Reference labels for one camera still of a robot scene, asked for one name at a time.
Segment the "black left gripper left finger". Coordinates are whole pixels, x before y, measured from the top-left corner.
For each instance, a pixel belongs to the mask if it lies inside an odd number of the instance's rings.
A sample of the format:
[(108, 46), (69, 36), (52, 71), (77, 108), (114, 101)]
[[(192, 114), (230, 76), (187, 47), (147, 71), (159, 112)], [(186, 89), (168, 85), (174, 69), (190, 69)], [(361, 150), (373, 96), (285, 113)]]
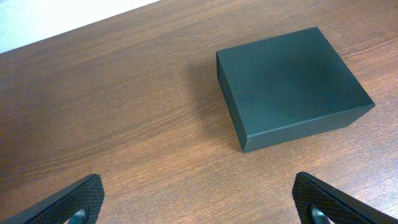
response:
[(101, 176), (90, 174), (2, 222), (95, 224), (103, 200)]

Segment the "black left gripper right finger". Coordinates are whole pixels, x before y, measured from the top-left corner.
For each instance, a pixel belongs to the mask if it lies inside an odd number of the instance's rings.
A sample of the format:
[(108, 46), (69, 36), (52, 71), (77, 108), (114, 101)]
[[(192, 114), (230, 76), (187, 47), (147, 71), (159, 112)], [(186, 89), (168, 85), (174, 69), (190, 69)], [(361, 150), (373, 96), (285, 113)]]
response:
[(393, 223), (397, 219), (307, 172), (296, 174), (292, 196), (301, 223)]

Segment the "black storage box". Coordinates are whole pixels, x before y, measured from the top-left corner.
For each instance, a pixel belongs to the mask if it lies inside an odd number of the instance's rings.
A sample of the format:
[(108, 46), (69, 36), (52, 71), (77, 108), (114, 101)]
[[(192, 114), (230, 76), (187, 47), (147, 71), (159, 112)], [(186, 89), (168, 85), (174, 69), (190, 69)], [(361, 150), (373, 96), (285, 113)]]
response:
[(317, 27), (219, 50), (216, 69), (244, 152), (347, 127), (375, 105)]

